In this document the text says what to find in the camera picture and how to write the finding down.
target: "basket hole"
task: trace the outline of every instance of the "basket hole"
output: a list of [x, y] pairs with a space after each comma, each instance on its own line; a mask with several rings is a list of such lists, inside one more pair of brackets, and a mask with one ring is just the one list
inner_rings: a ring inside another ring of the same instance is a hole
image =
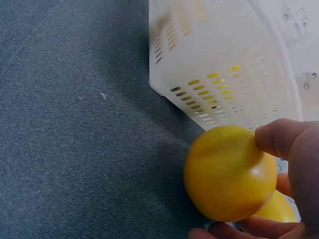
[[219, 79], [219, 80], [213, 81], [213, 84], [219, 84], [219, 83], [222, 83], [224, 81], [225, 81], [224, 79]]
[[200, 93], [198, 93], [200, 96], [203, 96], [203, 95], [206, 95], [206, 94], [208, 94], [209, 93], [209, 91], [203, 91], [203, 92], [200, 92]]
[[197, 14], [197, 17], [202, 16], [205, 13], [205, 10], [202, 10], [199, 14]]
[[184, 27], [182, 31], [186, 31], [186, 29], [188, 29], [188, 28], [189, 28], [189, 25], [187, 25], [186, 27]]
[[218, 103], [218, 101], [210, 101], [210, 102], [208, 102], [210, 105], [213, 105], [213, 104], [216, 104], [216, 103]]
[[176, 46], [176, 43], [170, 47], [169, 51], [172, 50]]
[[214, 73], [208, 75], [207, 78], [214, 78], [214, 77], [217, 77], [217, 76], [220, 76], [220, 72], [214, 72]]
[[172, 25], [170, 25], [167, 29], [166, 32], [169, 32], [172, 29]]
[[161, 49], [161, 47], [159, 49], [156, 50], [155, 54], [158, 53], [158, 51]]
[[180, 96], [183, 96], [183, 95], [186, 95], [186, 92], [178, 93], [176, 96], [177, 96], [177, 97], [180, 97]]
[[160, 55], [161, 55], [161, 52], [155, 57], [155, 59], [158, 58]]
[[231, 91], [231, 90], [229, 90], [229, 91], [224, 91], [224, 92], [222, 92], [221, 94], [222, 95], [226, 95], [226, 94], [230, 94], [230, 93], [232, 93], [233, 91]]
[[204, 88], [204, 86], [197, 86], [197, 87], [194, 88], [194, 90], [198, 91], [198, 90], [203, 89], [203, 88]]
[[233, 67], [229, 68], [229, 71], [238, 71], [238, 70], [240, 70], [240, 68], [241, 68], [240, 65], [233, 66]]
[[172, 41], [170, 41], [170, 42], [168, 43], [168, 45], [169, 45], [169, 46], [172, 45], [174, 41], [175, 41], [175, 38], [174, 38]]
[[196, 104], [196, 101], [191, 101], [191, 102], [188, 102], [188, 103], [187, 103], [187, 105], [189, 105], [189, 106], [190, 106], [190, 105], [194, 105], [194, 104]]
[[167, 34], [167, 36], [171, 35], [172, 33], [173, 33], [173, 30], [171, 30], [171, 31]]
[[180, 27], [185, 27], [185, 25], [187, 24], [187, 21], [183, 22], [182, 25]]
[[193, 110], [198, 109], [198, 108], [200, 108], [200, 106], [193, 106], [193, 107], [191, 107], [191, 109], [193, 109]]
[[214, 98], [214, 96], [206, 96], [206, 97], [203, 98], [203, 100], [210, 100], [210, 99], [213, 99], [213, 98]]
[[190, 33], [191, 29], [184, 33], [184, 36], [187, 36]]
[[155, 48], [158, 48], [160, 46], [160, 42], [155, 46]]
[[217, 113], [217, 114], [223, 113], [223, 112], [225, 112], [225, 110], [217, 110], [217, 111], [215, 111], [215, 113]]
[[223, 86], [218, 86], [217, 89], [218, 89], [218, 90], [222, 90], [222, 89], [225, 89], [225, 88], [227, 88], [227, 87], [228, 87], [228, 85], [223, 85]]
[[161, 57], [159, 60], [157, 60], [157, 62], [155, 62], [155, 64], [157, 64], [158, 62], [160, 62], [160, 60], [162, 59], [163, 57]]
[[191, 97], [188, 96], [188, 97], [185, 97], [185, 98], [181, 99], [181, 101], [188, 101], [188, 100], [190, 100], [190, 99], [191, 99]]
[[204, 14], [204, 15], [199, 19], [199, 21], [203, 21], [206, 17], [207, 17], [207, 15]]
[[199, 82], [200, 82], [199, 80], [194, 80], [194, 81], [189, 82], [188, 85], [192, 86], [192, 85], [195, 85], [195, 84], [197, 84]]
[[160, 41], [160, 37], [158, 37], [158, 38], [156, 38], [156, 39], [154, 40], [154, 44], [158, 44], [159, 41]]
[[172, 36], [170, 36], [169, 39], [167, 39], [167, 40], [170, 41], [174, 36], [175, 36], [175, 34], [173, 34]]
[[180, 89], [181, 89], [181, 87], [178, 86], [178, 87], [171, 89], [170, 91], [175, 92], [175, 91], [179, 91]]

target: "yellow ball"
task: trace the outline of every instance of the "yellow ball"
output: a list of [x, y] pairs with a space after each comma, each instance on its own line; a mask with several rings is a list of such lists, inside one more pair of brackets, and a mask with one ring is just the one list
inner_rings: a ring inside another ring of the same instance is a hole
[[257, 216], [283, 223], [295, 223], [296, 214], [287, 199], [278, 192], [274, 192], [271, 199], [256, 213]]
[[256, 145], [252, 131], [221, 126], [205, 132], [191, 146], [184, 184], [195, 206], [208, 218], [240, 221], [271, 198], [276, 167], [275, 159]]

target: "human skin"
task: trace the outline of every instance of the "human skin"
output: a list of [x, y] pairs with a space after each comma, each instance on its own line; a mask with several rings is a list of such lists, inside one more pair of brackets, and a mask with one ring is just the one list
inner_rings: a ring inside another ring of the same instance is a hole
[[192, 229], [189, 239], [314, 239], [319, 238], [319, 121], [279, 119], [255, 132], [265, 152], [289, 161], [288, 174], [278, 175], [277, 190], [294, 198], [302, 221], [279, 223], [252, 216], [240, 222], [240, 232], [214, 223], [208, 231]]

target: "finger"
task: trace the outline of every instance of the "finger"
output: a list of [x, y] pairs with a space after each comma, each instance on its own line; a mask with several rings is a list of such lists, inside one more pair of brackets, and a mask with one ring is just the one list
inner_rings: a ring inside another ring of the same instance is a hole
[[252, 216], [240, 222], [240, 227], [250, 235], [269, 239], [277, 239], [297, 225], [298, 223], [280, 223], [258, 216]]
[[240, 232], [225, 223], [213, 223], [208, 231], [218, 239], [256, 239], [246, 233]]
[[204, 229], [194, 228], [188, 233], [188, 239], [216, 239], [216, 237]]
[[277, 186], [276, 189], [285, 194], [288, 197], [294, 198], [293, 193], [290, 188], [290, 182], [288, 178], [288, 173], [279, 173], [277, 175]]
[[281, 119], [255, 132], [260, 148], [289, 161], [291, 191], [308, 230], [319, 222], [319, 122]]
[[291, 119], [279, 119], [256, 129], [255, 138], [259, 147], [279, 158], [288, 159], [292, 144], [296, 138], [316, 122], [299, 122]]

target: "gray carpet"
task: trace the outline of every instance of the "gray carpet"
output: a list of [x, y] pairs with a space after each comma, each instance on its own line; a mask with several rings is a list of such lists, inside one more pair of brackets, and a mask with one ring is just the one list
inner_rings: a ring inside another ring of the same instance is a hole
[[183, 239], [202, 132], [149, 87], [147, 0], [0, 2], [0, 238]]

